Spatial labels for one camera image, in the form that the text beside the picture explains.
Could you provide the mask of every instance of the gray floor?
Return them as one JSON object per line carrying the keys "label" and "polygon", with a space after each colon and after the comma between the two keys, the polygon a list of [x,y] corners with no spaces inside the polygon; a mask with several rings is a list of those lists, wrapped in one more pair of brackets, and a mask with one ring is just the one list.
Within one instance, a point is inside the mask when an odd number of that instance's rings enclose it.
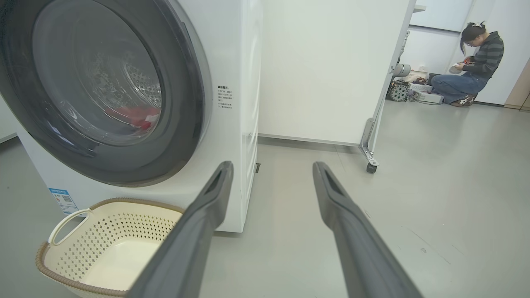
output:
{"label": "gray floor", "polygon": [[[348,148],[262,139],[245,231],[217,233],[201,297],[346,297],[311,165],[326,162],[425,297],[528,297],[530,114],[387,102],[377,173]],[[34,266],[62,212],[23,147],[0,145],[3,297],[74,297]]]}

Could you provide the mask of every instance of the basket bottom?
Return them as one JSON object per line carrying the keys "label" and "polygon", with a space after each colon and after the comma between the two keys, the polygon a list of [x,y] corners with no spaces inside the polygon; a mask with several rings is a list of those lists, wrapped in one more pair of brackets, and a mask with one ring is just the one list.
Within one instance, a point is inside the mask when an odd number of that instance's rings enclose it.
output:
{"label": "basket bottom", "polygon": [[112,290],[129,290],[160,244],[155,240],[136,238],[119,240],[101,255],[79,281]]}

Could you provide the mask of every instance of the metal bracket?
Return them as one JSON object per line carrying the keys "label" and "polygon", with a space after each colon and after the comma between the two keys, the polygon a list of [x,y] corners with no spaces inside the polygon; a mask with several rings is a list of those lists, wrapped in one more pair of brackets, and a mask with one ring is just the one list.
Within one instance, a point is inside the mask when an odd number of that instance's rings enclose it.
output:
{"label": "metal bracket", "polygon": [[362,154],[368,160],[369,164],[373,166],[378,166],[379,163],[375,160],[373,156],[373,152],[369,148],[369,141],[370,141],[370,137],[372,136],[372,131],[374,130],[374,126],[375,126],[374,118],[370,118],[366,121],[363,138],[361,139],[361,143],[359,144],[359,150],[361,150]]}

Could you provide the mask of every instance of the caster wheel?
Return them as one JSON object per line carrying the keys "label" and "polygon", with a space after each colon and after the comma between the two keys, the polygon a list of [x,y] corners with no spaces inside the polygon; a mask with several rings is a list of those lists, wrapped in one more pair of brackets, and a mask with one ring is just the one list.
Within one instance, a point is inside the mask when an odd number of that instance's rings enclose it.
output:
{"label": "caster wheel", "polygon": [[375,166],[375,165],[368,164],[366,166],[366,171],[368,173],[375,173],[376,170],[377,170],[377,166]]}

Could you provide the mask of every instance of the dark striped shirt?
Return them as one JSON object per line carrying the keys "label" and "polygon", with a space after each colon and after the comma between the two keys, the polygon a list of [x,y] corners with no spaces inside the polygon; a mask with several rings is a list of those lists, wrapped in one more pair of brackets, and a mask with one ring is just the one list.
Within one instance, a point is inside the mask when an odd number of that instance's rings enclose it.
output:
{"label": "dark striped shirt", "polygon": [[462,70],[489,79],[499,67],[503,55],[504,42],[497,31],[492,32],[480,46],[475,56],[471,57],[471,61],[475,63],[464,65]]}

